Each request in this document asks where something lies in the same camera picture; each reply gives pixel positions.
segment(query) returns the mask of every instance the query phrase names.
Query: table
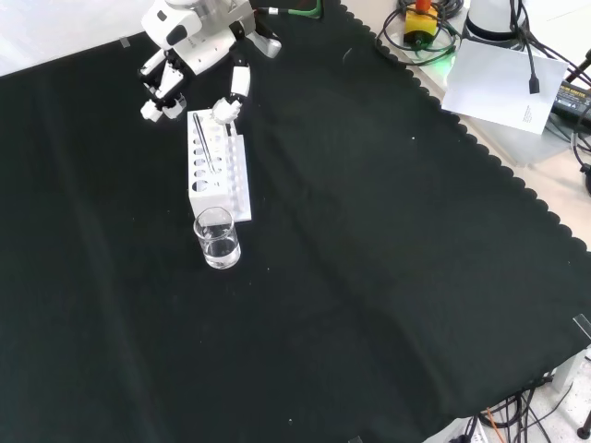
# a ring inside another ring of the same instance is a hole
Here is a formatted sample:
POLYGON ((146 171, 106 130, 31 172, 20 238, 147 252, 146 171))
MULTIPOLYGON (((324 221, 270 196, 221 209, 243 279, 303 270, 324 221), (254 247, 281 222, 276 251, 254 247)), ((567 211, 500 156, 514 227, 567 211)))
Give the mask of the table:
POLYGON ((327 7, 246 50, 254 220, 225 272, 185 128, 139 115, 145 35, 0 80, 1 439, 419 443, 585 347, 584 247, 327 7))
MULTIPOLYGON (((369 26, 379 32, 384 19, 392 12, 391 0, 368 2, 344 0, 343 4, 369 26)), ((557 9, 552 2, 531 2, 532 31, 542 41, 575 63, 580 63, 589 50, 585 38, 585 23, 591 19, 591 2, 582 0, 557 9)), ((466 8, 452 24, 458 30, 463 27, 466 8)), ((390 33, 400 32, 402 21, 397 20, 389 27, 390 33)), ((405 57, 399 50, 385 42, 397 56, 405 57)), ((429 93, 442 99, 447 90, 446 77, 450 62, 435 66, 410 68, 429 93)), ((579 163, 568 149, 568 145, 545 131, 542 136, 495 125, 473 117, 462 117, 479 143, 496 155, 503 165, 511 168, 515 176, 522 178, 527 187, 534 189, 539 198, 549 205, 549 210, 561 218, 561 222, 573 231, 573 236, 591 245, 591 198, 585 189, 585 177, 579 174, 579 163)))

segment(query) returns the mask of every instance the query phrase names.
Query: water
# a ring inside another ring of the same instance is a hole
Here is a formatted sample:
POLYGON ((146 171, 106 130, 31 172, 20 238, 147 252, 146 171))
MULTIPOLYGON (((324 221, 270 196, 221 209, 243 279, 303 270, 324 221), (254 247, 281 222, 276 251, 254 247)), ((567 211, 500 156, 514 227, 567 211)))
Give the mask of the water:
POLYGON ((205 261, 212 268, 232 268, 240 259, 240 244, 233 239, 225 238, 208 244, 204 254, 205 261))

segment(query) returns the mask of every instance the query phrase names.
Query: orange cable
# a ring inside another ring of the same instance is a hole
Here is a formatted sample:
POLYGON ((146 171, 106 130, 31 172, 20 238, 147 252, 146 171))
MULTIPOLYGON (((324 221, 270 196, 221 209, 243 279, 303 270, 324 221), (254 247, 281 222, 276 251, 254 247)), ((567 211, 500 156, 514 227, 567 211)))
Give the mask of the orange cable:
POLYGON ((501 441, 501 443, 505 443, 505 440, 502 439, 502 435, 499 432, 499 429, 497 428, 497 424, 495 423, 495 419, 492 418, 492 413, 490 413, 490 408, 487 408, 487 414, 488 414, 488 419, 490 420, 490 423, 492 424, 492 428, 497 433, 497 437, 499 438, 499 440, 501 441))

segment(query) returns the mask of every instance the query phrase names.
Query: cable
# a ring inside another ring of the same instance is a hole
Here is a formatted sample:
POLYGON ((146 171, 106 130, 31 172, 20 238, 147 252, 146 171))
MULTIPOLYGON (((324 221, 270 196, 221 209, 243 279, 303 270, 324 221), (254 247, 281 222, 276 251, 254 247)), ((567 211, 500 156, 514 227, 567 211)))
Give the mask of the cable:
POLYGON ((490 413, 490 408, 487 408, 487 414, 488 414, 488 419, 492 423, 492 428, 497 433, 497 437, 499 438, 499 440, 501 441, 501 443, 505 443, 505 440, 502 438, 501 432, 499 432, 499 429, 497 428, 497 425, 495 424, 494 418, 492 418, 492 413, 490 413))
MULTIPOLYGON (((519 27, 519 23, 518 23, 518 18, 517 16, 514 14, 514 9, 515 9, 515 5, 513 3, 513 0, 510 0, 511 2, 511 10, 513 13, 513 19, 514 19, 514 26, 515 28, 518 30, 519 35, 520 35, 520 40, 524 40, 525 41, 525 49, 527 50, 527 56, 529 58, 529 68, 532 71, 532 76, 529 79, 529 93, 530 94, 539 94, 539 79, 536 76, 536 66, 534 65, 534 55, 532 54, 532 48, 529 44, 529 39, 527 39, 527 35, 525 33, 525 30, 521 29, 519 27)), ((527 14, 527 9, 525 9, 525 5, 523 0, 518 0, 518 5, 519 5, 519 12, 521 14, 521 11, 524 11, 525 14, 525 28, 527 30, 529 30, 529 15, 527 14)))
POLYGON ((581 160, 581 156, 579 155, 579 152, 578 152, 577 141, 579 139, 579 129, 581 128, 581 124, 583 123, 583 119, 585 118, 585 116, 587 115, 587 113, 589 112, 590 109, 591 109, 591 103, 585 108, 585 110, 581 113, 581 115, 579 115, 579 118, 576 121, 576 125, 573 130, 573 133, 571 134, 571 147, 573 148, 574 156, 576 157, 576 160, 579 163, 581 163, 581 172, 586 175, 591 174, 591 166, 588 165, 587 163, 583 163, 583 161, 581 160))
POLYGON ((525 431, 524 431, 525 443, 527 443, 527 419, 529 418, 529 410, 530 410, 529 405, 531 404, 532 399, 534 398, 534 392, 536 392, 536 388, 533 388, 529 391, 529 394, 527 395, 527 400, 525 401, 525 431))
MULTIPOLYGON (((561 133, 561 134, 562 134, 562 137, 561 137, 561 135, 560 135, 560 134, 556 134, 554 131, 550 130, 550 128, 549 128, 549 127, 547 127, 546 129, 547 129, 547 130, 548 130, 550 133, 554 134, 556 137, 558 137, 558 138, 561 138, 561 139, 563 139, 564 141, 566 141, 566 142, 568 142, 568 143, 570 143, 570 142, 571 142, 571 136, 569 136, 569 135, 568 135, 568 134, 567 134, 565 131, 563 131, 563 130, 561 129, 561 127, 560 127, 560 126, 558 126, 558 125, 556 124, 556 122, 555 122, 555 121, 552 119, 552 115, 550 115, 550 116, 549 116, 549 118, 548 118, 548 121, 549 121, 549 123, 552 123, 552 125, 553 125, 553 126, 554 126, 554 127, 555 127, 555 128, 556 128, 556 129, 557 129, 557 130, 558 130, 558 131, 561 133)), ((586 144, 586 146, 583 146, 583 145, 579 145, 579 144, 577 144, 577 148, 578 148, 579 150, 584 150, 585 152, 589 152, 589 153, 591 153, 591 144, 589 144, 589 142, 588 142, 587 140, 585 140, 584 138, 581 138, 581 141, 582 141, 583 143, 585 143, 585 144, 586 144)))
POLYGON ((539 41, 534 34, 528 29, 527 30, 527 38, 531 41, 532 46, 538 49, 541 53, 543 53, 548 58, 560 58, 563 62, 566 62, 571 68, 569 68, 570 73, 576 73, 577 77, 579 77, 587 86, 591 87, 591 77, 585 72, 582 71, 579 66, 575 63, 570 61, 568 58, 564 57, 558 51, 553 50, 546 44, 539 41))
MULTIPOLYGON (((536 419, 536 421, 533 422, 533 423, 531 423, 531 424, 529 424, 528 427, 532 427, 533 425, 537 425, 538 423, 541 423, 542 420, 550 417, 553 413, 555 413, 556 410, 559 408, 559 406, 564 401, 564 399, 566 399, 566 396, 569 395, 569 392, 571 392, 571 389, 572 388, 573 388, 573 383, 571 383, 571 386, 568 388, 568 390, 565 392, 565 394, 562 396, 562 398, 559 400, 559 402, 556 403, 556 406, 554 406, 554 408, 549 413, 547 413, 546 415, 544 415, 542 418, 536 419)), ((521 429, 519 431, 519 433, 517 434, 517 436, 513 439, 513 443, 515 443, 515 441, 517 441, 517 438, 519 436, 521 436, 522 431, 523 431, 523 429, 521 429)))
POLYGON ((542 434, 544 435, 544 437, 546 438, 546 441, 548 441, 548 443, 552 443, 552 440, 550 440, 550 437, 548 435, 548 433, 546 432, 546 429, 544 428, 544 426, 539 422, 539 420, 537 420, 537 416, 536 413, 534 413, 534 410, 532 409, 531 405, 527 405, 527 409, 530 413, 532 413, 532 415, 534 416, 534 419, 536 420, 536 424, 537 427, 539 427, 539 430, 542 431, 542 434))
POLYGON ((301 10, 301 9, 288 9, 286 7, 258 7, 256 11, 260 14, 268 14, 272 16, 278 15, 291 15, 291 16, 300 16, 300 17, 307 17, 307 18, 322 18, 324 14, 324 6, 322 0, 316 0, 316 7, 310 10, 301 10))
POLYGON ((418 11, 415 8, 410 7, 415 3, 416 2, 414 0, 398 0, 398 7, 396 7, 396 9, 394 9, 388 17, 386 17, 381 31, 377 35, 376 40, 374 41, 376 49, 380 54, 384 55, 384 53, 380 49, 380 46, 382 45, 381 38, 383 36, 392 46, 402 51, 416 52, 417 50, 420 50, 430 53, 441 54, 431 57, 428 60, 421 60, 417 62, 402 62, 400 60, 397 60, 396 64, 401 66, 426 66, 435 63, 438 60, 441 60, 441 58, 444 58, 449 54, 453 54, 456 50, 456 43, 458 42, 458 39, 461 39, 460 33, 450 24, 448 18, 454 17, 462 10, 462 7, 464 7, 464 0, 441 0, 438 3, 433 3, 432 6, 437 10, 437 16, 429 14, 428 12, 418 11), (388 35, 386 29, 388 28, 388 26, 390 26, 390 24, 394 21, 395 18, 397 18, 401 14, 405 14, 408 11, 435 19, 439 26, 437 32, 435 33, 434 39, 437 38, 440 32, 443 30, 449 36, 451 40, 450 44, 442 48, 432 48, 428 47, 428 45, 423 45, 417 48, 402 46, 401 44, 394 42, 388 35))
MULTIPOLYGON (((509 399, 505 399, 505 413, 509 421, 509 399)), ((511 443, 511 427, 507 426, 507 443, 511 443)))

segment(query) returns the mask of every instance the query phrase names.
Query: cable connector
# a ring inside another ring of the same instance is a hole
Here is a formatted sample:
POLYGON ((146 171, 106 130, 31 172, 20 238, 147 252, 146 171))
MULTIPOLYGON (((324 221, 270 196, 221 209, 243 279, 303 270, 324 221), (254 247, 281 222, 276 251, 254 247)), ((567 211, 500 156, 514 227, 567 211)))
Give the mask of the cable connector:
POLYGON ((468 436, 459 436, 457 438, 450 440, 450 443, 470 443, 470 442, 468 441, 468 436))
POLYGON ((532 74, 532 77, 529 79, 529 93, 539 94, 539 80, 537 79, 536 74, 532 74))

